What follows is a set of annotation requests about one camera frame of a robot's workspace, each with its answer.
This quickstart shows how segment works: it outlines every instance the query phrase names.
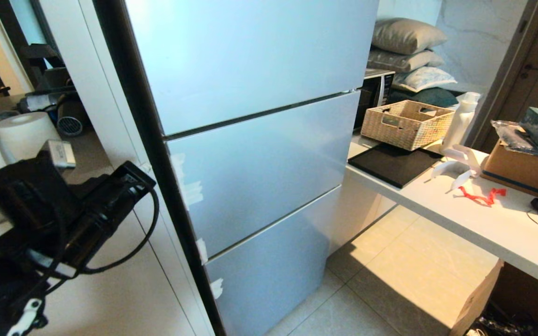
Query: paper towel roll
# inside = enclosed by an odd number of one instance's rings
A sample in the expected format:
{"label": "paper towel roll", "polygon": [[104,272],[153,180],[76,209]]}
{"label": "paper towel roll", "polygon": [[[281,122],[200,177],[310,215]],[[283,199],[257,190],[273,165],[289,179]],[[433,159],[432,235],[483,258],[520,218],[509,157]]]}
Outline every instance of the paper towel roll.
{"label": "paper towel roll", "polygon": [[47,140],[60,140],[45,112],[32,112],[0,121],[0,151],[7,164],[32,159]]}
{"label": "paper towel roll", "polygon": [[60,140],[47,113],[26,113],[0,121],[0,168],[36,157],[50,139]]}

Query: wicker basket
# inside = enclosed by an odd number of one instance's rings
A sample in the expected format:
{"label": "wicker basket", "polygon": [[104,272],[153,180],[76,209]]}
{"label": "wicker basket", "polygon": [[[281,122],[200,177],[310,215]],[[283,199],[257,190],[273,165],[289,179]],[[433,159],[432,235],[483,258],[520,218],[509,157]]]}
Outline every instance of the wicker basket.
{"label": "wicker basket", "polygon": [[367,109],[361,135],[414,151],[442,138],[452,117],[451,109],[404,100]]}

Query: refrigerator door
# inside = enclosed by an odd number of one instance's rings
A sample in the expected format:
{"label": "refrigerator door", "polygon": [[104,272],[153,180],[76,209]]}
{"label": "refrigerator door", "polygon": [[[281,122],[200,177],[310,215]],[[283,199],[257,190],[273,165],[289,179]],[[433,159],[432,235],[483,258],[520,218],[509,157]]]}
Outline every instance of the refrigerator door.
{"label": "refrigerator door", "polygon": [[378,0],[126,1],[164,134],[362,85]]}
{"label": "refrigerator door", "polygon": [[320,285],[340,187],[205,265],[231,336],[262,335]]}
{"label": "refrigerator door", "polygon": [[209,257],[341,183],[359,92],[167,143]]}

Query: pillow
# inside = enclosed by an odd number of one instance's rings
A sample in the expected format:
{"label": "pillow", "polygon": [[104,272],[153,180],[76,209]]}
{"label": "pillow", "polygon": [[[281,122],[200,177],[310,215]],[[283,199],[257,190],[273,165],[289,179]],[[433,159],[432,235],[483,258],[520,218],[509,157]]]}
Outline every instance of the pillow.
{"label": "pillow", "polygon": [[421,66],[440,66],[444,60],[433,51],[425,50],[414,55],[400,55],[381,49],[371,49],[369,52],[368,68],[392,70],[395,72],[410,72]]}
{"label": "pillow", "polygon": [[423,66],[412,72],[395,74],[391,86],[395,89],[419,92],[420,90],[448,83],[457,83],[457,81],[446,71],[432,66]]}
{"label": "pillow", "polygon": [[375,24],[372,44],[393,53],[412,55],[446,42],[448,37],[428,23],[397,17]]}
{"label": "pillow", "polygon": [[415,102],[435,105],[446,108],[458,103],[457,98],[448,90],[440,87],[424,89],[419,93],[391,89],[387,96],[387,104],[401,102],[402,100],[414,100]]}

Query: red plastic strap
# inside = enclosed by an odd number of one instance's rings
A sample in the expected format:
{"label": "red plastic strap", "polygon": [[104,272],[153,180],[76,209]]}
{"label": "red plastic strap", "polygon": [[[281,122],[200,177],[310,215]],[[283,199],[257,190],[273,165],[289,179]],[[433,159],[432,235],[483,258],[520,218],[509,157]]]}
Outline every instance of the red plastic strap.
{"label": "red plastic strap", "polygon": [[460,189],[462,191],[462,193],[464,194],[464,197],[470,198],[471,200],[474,200],[477,203],[479,202],[479,200],[483,201],[488,206],[491,206],[491,205],[493,205],[493,203],[495,203],[495,195],[496,194],[499,194],[500,196],[506,196],[506,189],[505,188],[502,188],[502,189],[492,188],[491,191],[489,192],[488,197],[471,195],[471,194],[467,193],[466,189],[464,189],[464,187],[462,187],[462,186],[458,187],[458,189]]}

